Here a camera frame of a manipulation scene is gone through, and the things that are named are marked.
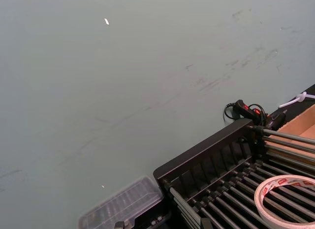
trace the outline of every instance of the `power cord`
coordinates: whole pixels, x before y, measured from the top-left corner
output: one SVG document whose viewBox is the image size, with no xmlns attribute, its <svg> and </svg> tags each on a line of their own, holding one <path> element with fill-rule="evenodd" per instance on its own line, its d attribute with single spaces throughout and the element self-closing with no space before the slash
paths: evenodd
<svg viewBox="0 0 315 229">
<path fill-rule="evenodd" d="M 227 118 L 229 118 L 229 119 L 238 120 L 238 119 L 240 119 L 240 118 L 231 117 L 231 116 L 228 115 L 228 113 L 226 112 L 229 107 L 234 107 L 234 106 L 235 106 L 235 103 L 234 103 L 234 102 L 231 102 L 231 103 L 227 104 L 227 105 L 225 106 L 225 108 L 224 108 L 224 114 L 225 114 L 225 115 L 227 116 Z"/>
<path fill-rule="evenodd" d="M 225 106 L 224 108 L 224 115 L 229 118 L 229 119 L 232 119 L 232 120 L 238 120 L 238 119 L 241 119 L 241 117 L 239 118 L 235 118 L 235 117 L 232 117 L 230 115 L 228 115 L 227 113 L 227 109 L 230 108 L 230 107 L 235 107 L 236 103 L 229 103 Z M 252 106 L 256 106 L 260 109 L 260 112 L 257 112 L 257 114 L 260 115 L 260 123 L 259 125 L 262 125 L 262 126 L 265 126 L 266 125 L 266 122 L 267 122 L 267 115 L 266 115 L 266 112 L 265 110 L 262 108 L 262 106 L 260 106 L 259 104 L 256 104 L 256 103 L 253 103 L 251 105 L 249 105 L 247 108 L 250 108 Z"/>
<path fill-rule="evenodd" d="M 261 125 L 262 126 L 265 126 L 266 125 L 266 121 L 267 121 L 267 115 L 266 115 L 266 112 L 265 110 L 262 108 L 262 106 L 256 104 L 256 103 L 253 103 L 251 105 L 249 105 L 248 107 L 252 107 L 252 106 L 256 106 L 260 109 L 260 118 L 261 118 Z"/>
</svg>

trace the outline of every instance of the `black cable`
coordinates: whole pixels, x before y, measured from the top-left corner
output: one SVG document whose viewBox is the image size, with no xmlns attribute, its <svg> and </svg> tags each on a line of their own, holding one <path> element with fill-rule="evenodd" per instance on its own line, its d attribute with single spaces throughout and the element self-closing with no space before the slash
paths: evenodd
<svg viewBox="0 0 315 229">
<path fill-rule="evenodd" d="M 224 108 L 224 115 L 225 115 L 227 118 L 229 118 L 229 119 L 238 120 L 238 119 L 240 119 L 240 118 L 231 117 L 231 116 L 228 115 L 228 113 L 226 112 L 229 107 L 234 107 L 234 105 L 235 105 L 235 103 L 229 103 L 229 104 L 227 104 L 227 105 L 225 106 L 225 108 Z M 265 126 L 265 125 L 266 125 L 266 121 L 267 121 L 267 115 L 266 115 L 265 110 L 262 108 L 262 106 L 260 106 L 259 104 L 256 104 L 256 103 L 253 103 L 253 104 L 249 105 L 249 107 L 252 107 L 252 106 L 257 106 L 257 107 L 260 109 L 261 113 L 260 113 L 260 123 L 259 123 L 259 124 L 262 125 L 262 126 Z"/>
<path fill-rule="evenodd" d="M 234 107 L 234 105 L 235 105 L 235 103 L 229 103 L 229 104 L 227 104 L 227 105 L 225 106 L 225 108 L 224 108 L 224 114 L 225 114 L 229 119 L 238 120 L 239 118 L 231 117 L 231 116 L 229 116 L 228 113 L 226 112 L 229 107 Z"/>
<path fill-rule="evenodd" d="M 258 105 L 256 103 L 253 103 L 253 104 L 249 105 L 248 107 L 252 107 L 252 106 L 257 106 L 260 109 L 260 111 L 261 111 L 261 113 L 260 113 L 261 123 L 260 124 L 262 126 L 265 126 L 266 125 L 266 121 L 267 121 L 267 118 L 266 118 L 267 115 L 266 115 L 265 110 L 262 108 L 262 106 L 260 106 L 260 105 Z"/>
</svg>

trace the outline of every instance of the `plastic container lid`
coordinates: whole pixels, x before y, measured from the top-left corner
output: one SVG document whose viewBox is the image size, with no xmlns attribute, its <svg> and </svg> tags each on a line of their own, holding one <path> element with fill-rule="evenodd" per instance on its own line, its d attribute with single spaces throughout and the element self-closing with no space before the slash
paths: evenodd
<svg viewBox="0 0 315 229">
<path fill-rule="evenodd" d="M 161 191 L 152 180 L 142 177 L 80 217 L 78 229 L 114 229 L 117 221 L 124 221 L 126 229 L 130 229 L 136 217 L 162 199 Z"/>
</svg>

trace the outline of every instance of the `scuff mark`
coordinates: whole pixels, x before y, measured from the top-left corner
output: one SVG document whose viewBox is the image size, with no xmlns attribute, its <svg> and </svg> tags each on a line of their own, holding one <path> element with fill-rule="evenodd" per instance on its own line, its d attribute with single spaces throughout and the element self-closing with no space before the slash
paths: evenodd
<svg viewBox="0 0 315 229">
<path fill-rule="evenodd" d="M 97 120 L 97 121 L 103 122 L 103 123 L 109 123 L 109 121 L 107 121 L 105 119 L 102 119 L 100 117 L 94 117 L 94 119 Z"/>
<path fill-rule="evenodd" d="M 235 65 L 238 63 L 239 60 L 235 60 L 233 62 L 230 62 L 230 63 L 226 63 L 225 65 Z"/>
<path fill-rule="evenodd" d="M 280 69 L 279 69 L 279 67 L 281 67 L 281 66 L 282 66 L 282 64 L 276 66 L 279 74 L 281 74 Z"/>
<path fill-rule="evenodd" d="M 94 140 L 96 140 L 98 137 L 94 137 L 90 140 L 88 140 L 87 142 L 85 142 L 85 144 L 82 145 L 82 147 L 80 147 L 79 150 L 84 149 L 85 147 L 87 147 L 89 144 L 91 144 Z"/>
<path fill-rule="evenodd" d="M 182 92 L 177 93 L 176 95 L 174 95 L 173 97 L 171 97 L 169 100 L 167 100 L 166 102 L 161 104 L 161 107 L 168 105 L 169 103 L 171 103 L 173 100 L 177 99 L 180 95 L 182 94 Z"/>
<path fill-rule="evenodd" d="M 232 14 L 232 17 L 236 18 L 237 16 L 241 15 L 243 13 L 243 10 L 239 10 L 237 12 L 235 12 L 234 14 Z"/>
<path fill-rule="evenodd" d="M 263 61 L 259 62 L 257 64 L 257 67 L 256 69 L 258 69 L 259 67 L 261 67 L 263 64 L 265 64 L 268 60 L 270 60 L 271 58 L 274 58 L 276 57 L 278 54 L 278 49 L 275 48 L 273 50 L 270 50 L 266 55 L 265 55 L 265 58 L 263 59 Z"/>
<path fill-rule="evenodd" d="M 281 31 L 286 31 L 286 30 L 289 30 L 289 29 L 291 29 L 291 28 L 292 28 L 292 26 L 289 26 L 289 27 L 281 27 L 280 30 L 281 30 Z"/>
<path fill-rule="evenodd" d="M 246 67 L 251 61 L 247 60 L 245 62 L 242 63 L 242 68 Z"/>
<path fill-rule="evenodd" d="M 302 32 L 303 30 L 292 30 L 291 33 L 299 33 Z"/>
<path fill-rule="evenodd" d="M 20 172 L 20 171 L 22 171 L 22 170 L 14 170 L 14 171 L 7 172 L 7 173 L 1 175 L 1 176 L 0 176 L 0 179 L 1 179 L 1 178 L 4 178 L 4 177 L 7 177 L 7 176 L 9 176 L 9 175 L 15 174 L 15 173 Z"/>
<path fill-rule="evenodd" d="M 257 53 L 257 52 L 259 52 L 259 51 L 261 51 L 261 50 L 264 50 L 265 48 L 264 47 L 256 47 L 255 48 L 255 53 Z"/>
<path fill-rule="evenodd" d="M 129 118 L 131 118 L 131 117 L 133 117 L 133 116 L 135 116 L 135 115 L 137 115 L 137 114 L 139 114 L 139 113 L 141 113 L 141 112 L 143 112 L 143 111 L 145 111 L 145 109 L 139 109 L 139 110 L 137 110 L 137 111 L 135 111 L 135 112 L 133 112 L 133 113 L 131 113 L 131 114 L 129 114 L 129 115 L 127 115 L 127 116 L 121 118 L 120 120 L 118 120 L 118 121 L 116 121 L 114 124 L 112 124 L 111 128 L 112 128 L 112 129 L 113 129 L 113 128 L 116 128 L 116 127 L 119 126 L 122 122 L 128 120 Z"/>
<path fill-rule="evenodd" d="M 227 75 L 227 76 L 225 76 L 225 77 L 222 79 L 222 82 L 223 82 L 223 81 L 226 81 L 226 80 L 229 80 L 229 79 L 231 79 L 231 76 L 230 76 L 230 75 Z"/>
<path fill-rule="evenodd" d="M 199 91 L 201 92 L 201 91 L 203 91 L 205 89 L 211 89 L 211 88 L 213 88 L 214 86 L 217 85 L 217 82 L 220 83 L 219 81 L 220 81 L 220 79 L 216 79 L 216 80 L 208 83 L 206 86 L 202 87 L 201 89 L 199 89 Z"/>
<path fill-rule="evenodd" d="M 64 158 L 64 160 L 59 163 L 58 165 L 64 165 L 65 163 L 68 163 L 69 161 L 72 161 L 83 154 L 82 150 L 85 149 L 88 145 L 90 145 L 94 140 L 98 139 L 98 137 L 94 137 L 87 142 L 85 142 L 77 151 L 75 151 L 73 154 L 69 154 Z"/>
<path fill-rule="evenodd" d="M 265 62 L 268 61 L 270 58 L 274 58 L 278 53 L 278 49 L 271 50 L 266 56 L 265 56 Z"/>
<path fill-rule="evenodd" d="M 195 83 L 194 87 L 198 86 L 198 85 L 201 85 L 205 83 L 205 79 L 204 78 L 200 78 L 199 80 L 197 80 L 197 82 Z"/>
<path fill-rule="evenodd" d="M 187 71 L 190 71 L 189 68 L 190 68 L 191 66 L 193 66 L 193 64 L 187 65 L 187 66 L 185 67 L 185 69 L 186 69 Z"/>
</svg>

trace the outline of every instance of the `roll of tape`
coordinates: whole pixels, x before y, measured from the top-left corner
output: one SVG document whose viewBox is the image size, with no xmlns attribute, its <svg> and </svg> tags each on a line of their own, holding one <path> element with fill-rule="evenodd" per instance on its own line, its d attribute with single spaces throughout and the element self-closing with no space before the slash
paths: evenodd
<svg viewBox="0 0 315 229">
<path fill-rule="evenodd" d="M 297 175 L 280 175 L 271 177 L 262 182 L 255 191 L 255 204 L 260 216 L 273 229 L 315 229 L 312 223 L 291 223 L 279 218 L 263 205 L 265 195 L 273 188 L 285 185 L 302 186 L 315 190 L 315 180 L 309 177 Z"/>
</svg>

